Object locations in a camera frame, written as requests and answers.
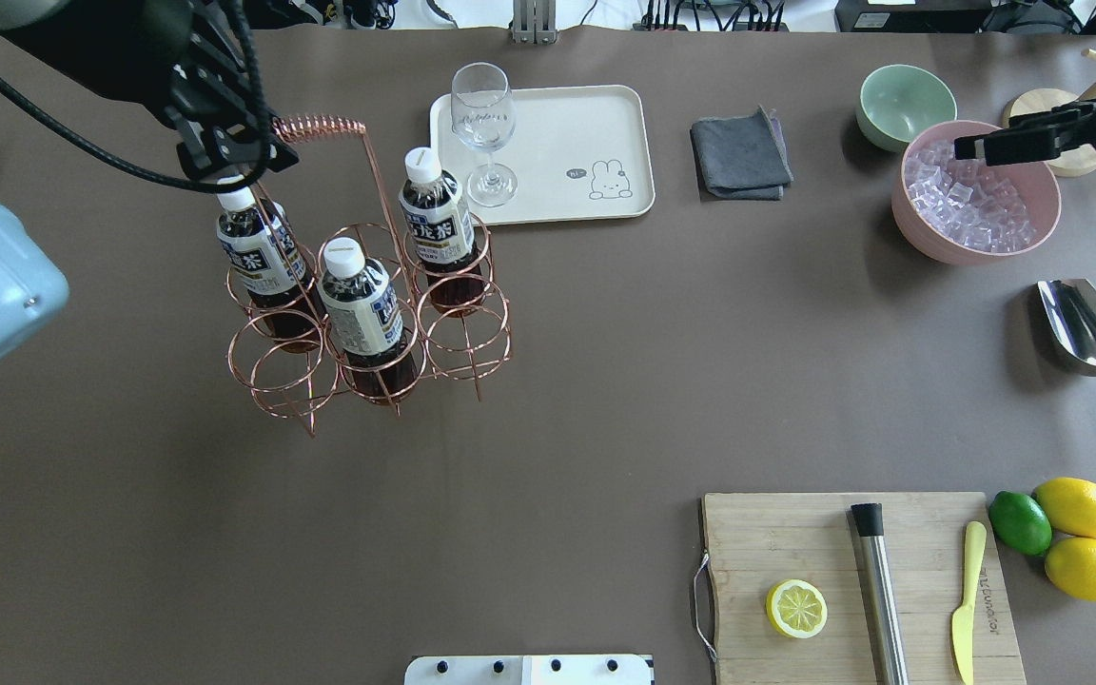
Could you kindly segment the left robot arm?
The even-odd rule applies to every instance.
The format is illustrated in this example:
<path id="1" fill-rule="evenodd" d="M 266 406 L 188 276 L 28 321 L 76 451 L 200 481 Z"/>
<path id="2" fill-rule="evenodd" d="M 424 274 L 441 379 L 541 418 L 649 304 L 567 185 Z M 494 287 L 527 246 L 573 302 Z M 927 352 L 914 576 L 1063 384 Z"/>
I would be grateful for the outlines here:
<path id="1" fill-rule="evenodd" d="M 226 170 L 256 182 L 295 165 L 263 95 L 255 28 L 302 22 L 278 1 L 0 1 L 0 36 L 88 91 L 146 109 L 179 134 L 182 173 L 105 151 L 0 77 L 0 94 L 53 134 L 141 181 L 209 192 Z M 0 205 L 0 359 L 66 306 L 65 274 Z"/>

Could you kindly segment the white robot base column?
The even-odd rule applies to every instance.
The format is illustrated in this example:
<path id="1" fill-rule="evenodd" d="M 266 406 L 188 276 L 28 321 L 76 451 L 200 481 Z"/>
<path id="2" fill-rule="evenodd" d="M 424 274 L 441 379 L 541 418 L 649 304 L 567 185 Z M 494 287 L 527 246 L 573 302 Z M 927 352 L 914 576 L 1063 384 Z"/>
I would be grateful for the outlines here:
<path id="1" fill-rule="evenodd" d="M 652 657 L 557 654 L 416 657 L 404 684 L 654 684 Z"/>

